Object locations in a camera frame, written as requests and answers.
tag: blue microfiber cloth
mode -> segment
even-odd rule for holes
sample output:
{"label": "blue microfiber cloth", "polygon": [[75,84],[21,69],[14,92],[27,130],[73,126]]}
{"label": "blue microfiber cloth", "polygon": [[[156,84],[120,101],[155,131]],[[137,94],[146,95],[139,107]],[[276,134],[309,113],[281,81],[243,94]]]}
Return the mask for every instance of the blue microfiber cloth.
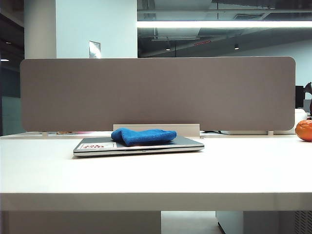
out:
{"label": "blue microfiber cloth", "polygon": [[173,140],[176,131],[164,131],[150,129],[146,131],[133,131],[128,128],[118,128],[112,132],[112,139],[117,142],[125,142],[127,146],[158,144]]}

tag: floor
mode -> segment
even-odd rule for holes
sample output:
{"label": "floor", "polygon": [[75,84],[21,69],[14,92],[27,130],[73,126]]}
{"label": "floor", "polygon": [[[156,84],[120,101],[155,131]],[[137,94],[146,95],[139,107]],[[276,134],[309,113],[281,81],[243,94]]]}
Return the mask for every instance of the floor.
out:
{"label": "floor", "polygon": [[162,234],[222,234],[215,211],[162,211]]}

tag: recessed ceiling light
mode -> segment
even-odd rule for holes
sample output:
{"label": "recessed ceiling light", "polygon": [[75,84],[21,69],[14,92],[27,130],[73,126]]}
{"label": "recessed ceiling light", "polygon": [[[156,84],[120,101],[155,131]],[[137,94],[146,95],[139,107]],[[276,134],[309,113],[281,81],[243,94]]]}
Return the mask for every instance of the recessed ceiling light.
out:
{"label": "recessed ceiling light", "polygon": [[138,21],[138,28],[312,28],[312,21]]}

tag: silver laptop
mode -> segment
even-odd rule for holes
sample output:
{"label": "silver laptop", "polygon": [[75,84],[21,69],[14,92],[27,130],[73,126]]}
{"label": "silver laptop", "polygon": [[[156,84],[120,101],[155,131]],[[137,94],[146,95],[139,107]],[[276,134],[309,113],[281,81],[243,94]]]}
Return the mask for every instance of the silver laptop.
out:
{"label": "silver laptop", "polygon": [[198,151],[204,144],[177,136],[174,140],[161,145],[144,145],[127,147],[115,142],[111,137],[85,138],[74,149],[74,155],[80,157],[114,156],[129,154],[150,154],[167,152]]}

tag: white desk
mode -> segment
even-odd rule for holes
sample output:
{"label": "white desk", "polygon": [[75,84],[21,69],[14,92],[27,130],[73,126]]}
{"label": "white desk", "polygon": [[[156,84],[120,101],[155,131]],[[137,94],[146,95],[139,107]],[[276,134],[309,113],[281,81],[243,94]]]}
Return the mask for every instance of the white desk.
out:
{"label": "white desk", "polygon": [[199,153],[76,159],[79,141],[2,138],[1,209],[312,209],[312,143],[294,135],[206,136]]}

